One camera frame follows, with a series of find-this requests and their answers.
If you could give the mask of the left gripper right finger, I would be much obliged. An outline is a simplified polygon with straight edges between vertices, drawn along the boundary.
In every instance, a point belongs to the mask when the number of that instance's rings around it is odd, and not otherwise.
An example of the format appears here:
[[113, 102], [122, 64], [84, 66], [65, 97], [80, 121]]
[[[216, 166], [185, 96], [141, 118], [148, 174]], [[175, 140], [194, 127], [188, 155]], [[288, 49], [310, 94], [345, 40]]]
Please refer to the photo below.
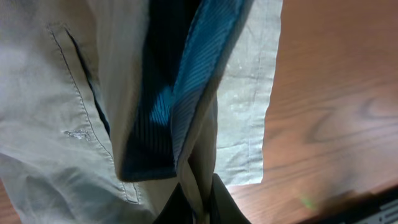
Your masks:
[[218, 174], [213, 174], [211, 186], [210, 224], [250, 224]]

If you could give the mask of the light khaki shorts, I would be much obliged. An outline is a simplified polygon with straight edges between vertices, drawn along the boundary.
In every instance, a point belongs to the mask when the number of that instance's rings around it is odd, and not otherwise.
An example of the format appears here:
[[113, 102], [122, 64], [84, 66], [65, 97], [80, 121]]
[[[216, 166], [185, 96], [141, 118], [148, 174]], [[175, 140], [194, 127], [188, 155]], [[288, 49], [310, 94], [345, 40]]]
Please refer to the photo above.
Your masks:
[[[215, 171], [262, 181], [281, 1], [255, 1], [215, 101]], [[121, 182], [100, 120], [96, 21], [86, 1], [1, 2], [1, 180], [22, 223], [150, 223], [176, 179]]]

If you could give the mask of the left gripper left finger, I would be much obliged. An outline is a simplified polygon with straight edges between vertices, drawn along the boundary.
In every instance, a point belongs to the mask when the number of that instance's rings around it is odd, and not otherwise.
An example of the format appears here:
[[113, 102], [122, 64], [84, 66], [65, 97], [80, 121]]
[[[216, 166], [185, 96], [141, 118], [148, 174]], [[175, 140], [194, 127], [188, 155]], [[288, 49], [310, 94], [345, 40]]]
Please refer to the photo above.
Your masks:
[[165, 207], [154, 220], [153, 224], [192, 224], [193, 212], [183, 194], [180, 184], [177, 184]]

